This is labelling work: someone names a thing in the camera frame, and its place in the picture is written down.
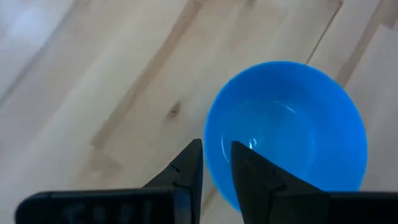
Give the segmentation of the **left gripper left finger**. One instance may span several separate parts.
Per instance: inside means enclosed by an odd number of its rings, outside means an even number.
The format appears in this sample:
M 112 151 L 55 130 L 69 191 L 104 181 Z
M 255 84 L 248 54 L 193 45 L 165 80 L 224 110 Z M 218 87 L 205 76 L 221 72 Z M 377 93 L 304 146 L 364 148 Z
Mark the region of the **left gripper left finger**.
M 203 145 L 194 139 L 141 188 L 39 192 L 16 208 L 15 224 L 199 224 Z

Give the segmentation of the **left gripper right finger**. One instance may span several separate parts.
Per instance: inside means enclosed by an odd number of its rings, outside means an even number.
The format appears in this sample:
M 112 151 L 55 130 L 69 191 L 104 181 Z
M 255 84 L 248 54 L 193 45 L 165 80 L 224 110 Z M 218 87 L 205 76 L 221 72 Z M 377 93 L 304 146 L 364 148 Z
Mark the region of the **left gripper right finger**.
M 231 144 L 244 224 L 398 224 L 398 192 L 326 192 L 244 144 Z

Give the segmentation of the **blue plastic mini bowl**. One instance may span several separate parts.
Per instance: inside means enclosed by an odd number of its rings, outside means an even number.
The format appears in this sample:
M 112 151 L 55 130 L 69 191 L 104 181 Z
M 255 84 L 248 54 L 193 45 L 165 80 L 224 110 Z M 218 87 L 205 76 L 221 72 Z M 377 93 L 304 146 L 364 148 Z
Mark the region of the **blue plastic mini bowl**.
M 361 115 L 344 89 L 298 62 L 249 67 L 217 94 L 205 123 L 204 150 L 223 198 L 239 208 L 231 173 L 238 141 L 324 191 L 357 191 L 368 146 Z

